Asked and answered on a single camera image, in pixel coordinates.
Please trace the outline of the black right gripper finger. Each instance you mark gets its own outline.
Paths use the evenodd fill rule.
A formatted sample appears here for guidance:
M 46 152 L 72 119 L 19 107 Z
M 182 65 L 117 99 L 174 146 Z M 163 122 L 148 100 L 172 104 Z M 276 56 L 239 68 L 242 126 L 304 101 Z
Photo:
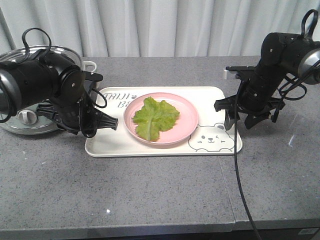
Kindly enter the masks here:
M 216 100 L 214 103 L 214 109 L 216 112 L 219 112 L 221 110 L 228 110 L 235 112 L 237 110 L 237 104 L 236 104 L 236 96 L 229 96 L 224 99 Z

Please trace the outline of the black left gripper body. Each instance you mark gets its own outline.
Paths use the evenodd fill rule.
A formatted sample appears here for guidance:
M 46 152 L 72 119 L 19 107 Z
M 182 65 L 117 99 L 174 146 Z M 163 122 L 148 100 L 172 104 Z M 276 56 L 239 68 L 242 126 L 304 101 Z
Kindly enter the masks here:
M 75 135 L 82 132 L 85 137 L 92 138 L 98 129 L 93 101 L 87 94 L 52 96 L 37 106 L 36 113 Z

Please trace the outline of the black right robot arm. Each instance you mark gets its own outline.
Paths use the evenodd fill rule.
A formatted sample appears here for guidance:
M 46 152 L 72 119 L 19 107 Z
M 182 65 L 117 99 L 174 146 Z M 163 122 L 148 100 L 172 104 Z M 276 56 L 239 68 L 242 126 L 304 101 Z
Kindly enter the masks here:
M 227 66 L 225 75 L 241 80 L 237 94 L 214 103 L 217 112 L 225 110 L 226 130 L 239 120 L 239 113 L 247 114 L 247 129 L 268 118 L 275 123 L 289 91 L 320 82 L 320 43 L 299 34 L 272 32 L 262 43 L 256 66 Z

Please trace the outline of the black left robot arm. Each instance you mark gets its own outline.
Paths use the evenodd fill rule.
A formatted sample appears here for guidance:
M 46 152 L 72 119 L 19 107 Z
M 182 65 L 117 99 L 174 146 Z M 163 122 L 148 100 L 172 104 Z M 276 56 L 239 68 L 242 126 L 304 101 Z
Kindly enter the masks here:
M 70 133 L 87 138 L 98 129 L 116 130 L 118 119 L 107 115 L 85 88 L 85 82 L 100 82 L 103 76 L 82 70 L 72 59 L 49 51 L 16 63 L 0 63 L 0 122 L 37 104 L 37 113 Z

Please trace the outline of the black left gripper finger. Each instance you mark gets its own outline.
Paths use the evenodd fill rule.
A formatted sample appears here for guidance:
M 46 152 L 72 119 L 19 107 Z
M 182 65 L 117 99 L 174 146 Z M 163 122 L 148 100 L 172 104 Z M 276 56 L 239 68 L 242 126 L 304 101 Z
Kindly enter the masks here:
M 118 119 L 112 117 L 103 112 L 97 112 L 96 114 L 96 126 L 98 129 L 110 128 L 112 130 L 117 130 L 118 128 Z

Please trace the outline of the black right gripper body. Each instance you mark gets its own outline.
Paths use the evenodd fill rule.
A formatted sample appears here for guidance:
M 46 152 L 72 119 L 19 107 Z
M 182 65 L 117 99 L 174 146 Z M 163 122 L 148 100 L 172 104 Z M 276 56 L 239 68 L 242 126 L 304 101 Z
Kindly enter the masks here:
M 247 114 L 244 121 L 247 129 L 251 129 L 268 118 L 275 123 L 284 106 L 282 98 L 271 95 L 237 94 L 234 100 L 234 123 L 236 124 L 240 119 L 239 113 Z

